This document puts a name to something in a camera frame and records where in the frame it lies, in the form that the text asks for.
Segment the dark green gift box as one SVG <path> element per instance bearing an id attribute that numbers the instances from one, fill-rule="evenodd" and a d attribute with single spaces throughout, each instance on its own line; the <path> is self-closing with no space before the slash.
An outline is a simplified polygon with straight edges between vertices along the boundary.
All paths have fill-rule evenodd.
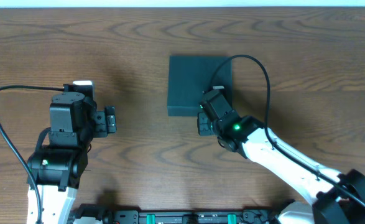
<path id="1" fill-rule="evenodd" d="M 169 116 L 196 116 L 203 93 L 223 86 L 229 103 L 233 99 L 231 62 L 225 56 L 171 55 L 167 112 Z"/>

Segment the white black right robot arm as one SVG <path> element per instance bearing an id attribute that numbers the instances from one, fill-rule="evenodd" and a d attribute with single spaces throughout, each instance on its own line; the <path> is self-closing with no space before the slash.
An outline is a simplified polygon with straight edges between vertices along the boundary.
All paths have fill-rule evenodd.
<path id="1" fill-rule="evenodd" d="M 285 207 L 279 223 L 365 223 L 365 175 L 344 174 L 302 154 L 251 116 L 235 110 L 198 114 L 201 136 L 214 134 L 221 147 L 270 170 L 307 202 Z"/>

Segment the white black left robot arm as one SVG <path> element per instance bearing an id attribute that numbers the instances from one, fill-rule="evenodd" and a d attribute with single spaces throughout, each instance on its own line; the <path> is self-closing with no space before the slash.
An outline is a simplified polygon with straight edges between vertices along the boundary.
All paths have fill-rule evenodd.
<path id="1" fill-rule="evenodd" d="M 116 132 L 114 106 L 103 111 L 79 106 L 51 105 L 49 144 L 39 138 L 28 159 L 40 194 L 41 223 L 66 223 L 82 173 L 88 165 L 88 152 L 94 138 Z"/>

